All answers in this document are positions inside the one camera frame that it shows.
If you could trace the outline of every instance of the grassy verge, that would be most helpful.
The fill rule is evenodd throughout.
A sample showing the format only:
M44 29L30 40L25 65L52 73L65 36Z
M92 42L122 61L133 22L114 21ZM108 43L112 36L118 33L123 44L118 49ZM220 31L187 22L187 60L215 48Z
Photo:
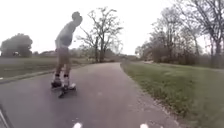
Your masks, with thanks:
M121 66L190 127L224 127L224 71L168 64Z
M56 58L0 58L0 78L52 70ZM73 66L88 63L85 59L72 59Z

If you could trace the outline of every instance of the shorts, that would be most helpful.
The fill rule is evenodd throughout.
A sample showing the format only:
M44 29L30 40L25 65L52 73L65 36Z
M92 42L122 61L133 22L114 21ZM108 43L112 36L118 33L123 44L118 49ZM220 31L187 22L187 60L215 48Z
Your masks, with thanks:
M69 64L70 63L70 53L68 47L59 47L56 49L58 56L58 63Z

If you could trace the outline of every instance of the paved path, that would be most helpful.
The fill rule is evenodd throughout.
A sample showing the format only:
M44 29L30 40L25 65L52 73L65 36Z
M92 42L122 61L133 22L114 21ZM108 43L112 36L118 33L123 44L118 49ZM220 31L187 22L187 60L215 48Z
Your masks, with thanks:
M52 75L0 85L0 100L15 128L177 128L159 105L143 94L120 68L98 64L75 69L71 81L78 92L58 99L51 91Z

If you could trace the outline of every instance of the leg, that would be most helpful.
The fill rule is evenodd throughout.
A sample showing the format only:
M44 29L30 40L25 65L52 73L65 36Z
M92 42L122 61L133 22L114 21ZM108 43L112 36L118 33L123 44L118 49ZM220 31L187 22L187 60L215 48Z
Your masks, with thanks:
M61 69L64 66L62 57L61 57L61 49L57 49L57 57L58 57L58 61L57 61L57 66L56 66L56 70L55 70L55 75L54 75L54 80L51 83L52 88L57 88L57 87L61 87L61 79L60 79L60 73L61 73Z
M68 87L69 89L74 89L75 86L74 84L70 84L69 81L69 75L70 75L70 70L71 70L71 62L70 62L70 55L69 55L69 49L66 49L64 51L65 56L64 56L64 63L65 63L65 71L64 71L64 86Z

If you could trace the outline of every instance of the man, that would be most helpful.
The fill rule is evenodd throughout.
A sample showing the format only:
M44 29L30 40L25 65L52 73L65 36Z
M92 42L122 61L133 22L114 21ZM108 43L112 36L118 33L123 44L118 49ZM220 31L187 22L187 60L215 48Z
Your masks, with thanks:
M63 88L75 88L75 86L71 86L69 84L69 73L71 69L69 46L72 43L73 33L75 29L81 24L81 22L82 16L80 16L80 13L74 12L72 14L72 21L64 26L55 40L58 63L54 75L54 80L51 83L52 88L61 87L61 85ZM65 66L64 80L63 82L61 82L60 72L63 66Z

